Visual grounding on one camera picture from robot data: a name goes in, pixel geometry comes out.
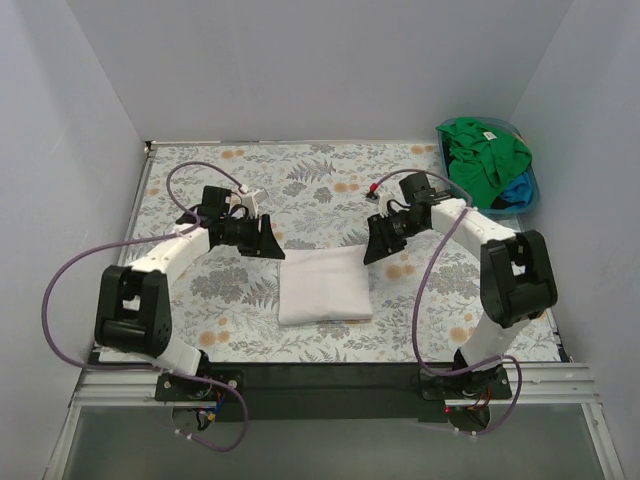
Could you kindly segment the white t-shirt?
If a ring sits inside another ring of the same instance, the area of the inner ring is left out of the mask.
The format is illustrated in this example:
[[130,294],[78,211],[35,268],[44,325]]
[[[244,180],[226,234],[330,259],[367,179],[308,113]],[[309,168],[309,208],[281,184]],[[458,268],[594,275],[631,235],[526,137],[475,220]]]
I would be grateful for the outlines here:
[[365,251],[363,245],[287,250],[278,275],[279,325],[371,320]]

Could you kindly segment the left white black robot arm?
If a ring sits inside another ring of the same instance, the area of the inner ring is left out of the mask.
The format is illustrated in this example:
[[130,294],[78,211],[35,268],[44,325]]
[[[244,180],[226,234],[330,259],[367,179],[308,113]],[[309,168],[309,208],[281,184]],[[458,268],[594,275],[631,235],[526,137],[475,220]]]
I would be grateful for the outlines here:
[[211,362],[173,332],[170,287],[218,246],[235,247],[245,257],[283,260],[270,216],[259,212],[266,197],[263,189],[206,186],[201,202],[183,212],[168,239],[126,266],[108,267],[100,284],[96,342],[180,374],[178,387],[188,398],[205,398],[213,386]]

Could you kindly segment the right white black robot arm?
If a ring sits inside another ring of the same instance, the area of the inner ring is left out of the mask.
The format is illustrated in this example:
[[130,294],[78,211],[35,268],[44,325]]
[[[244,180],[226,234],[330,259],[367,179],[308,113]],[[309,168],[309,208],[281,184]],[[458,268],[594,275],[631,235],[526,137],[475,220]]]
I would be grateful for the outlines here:
[[481,214],[472,197],[451,183],[437,191],[432,173],[403,170],[402,203],[374,182],[365,197],[378,212],[368,218],[368,244],[363,262],[373,264],[403,251],[409,238],[428,230],[454,241],[480,263],[482,316],[469,339],[459,347],[448,370],[418,362],[428,386],[475,397],[495,380],[506,352],[519,333],[558,300],[553,269],[543,235],[518,232]]

